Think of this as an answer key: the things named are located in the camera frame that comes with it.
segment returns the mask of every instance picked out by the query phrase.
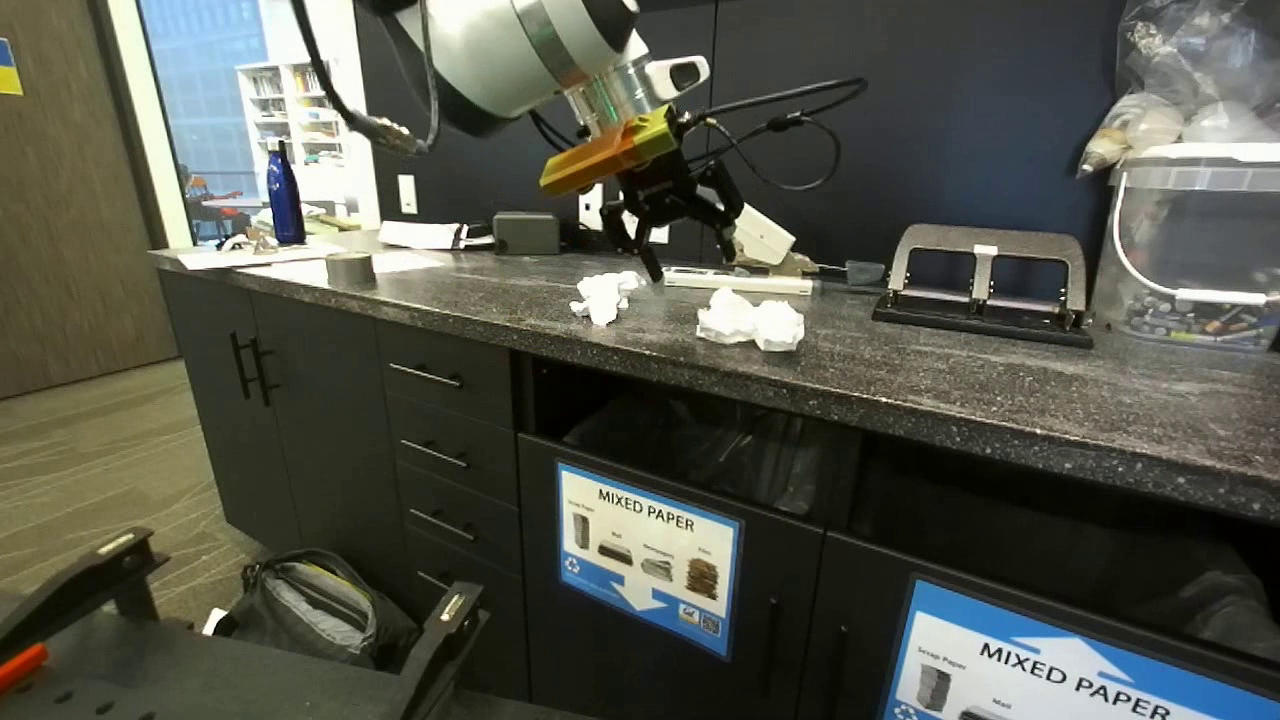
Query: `countertop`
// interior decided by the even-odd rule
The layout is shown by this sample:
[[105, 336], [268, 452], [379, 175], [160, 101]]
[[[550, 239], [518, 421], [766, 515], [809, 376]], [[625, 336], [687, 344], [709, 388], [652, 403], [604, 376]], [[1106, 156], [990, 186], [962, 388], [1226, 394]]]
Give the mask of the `countertop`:
[[796, 301], [796, 356], [691, 336], [709, 291], [641, 288], [611, 329], [568, 310], [618, 255], [379, 255], [376, 288], [327, 288], [322, 264], [240, 269], [236, 284], [526, 356], [694, 388], [934, 448], [1280, 523], [1280, 356], [1091, 330], [1048, 349], [877, 325], [871, 301]]

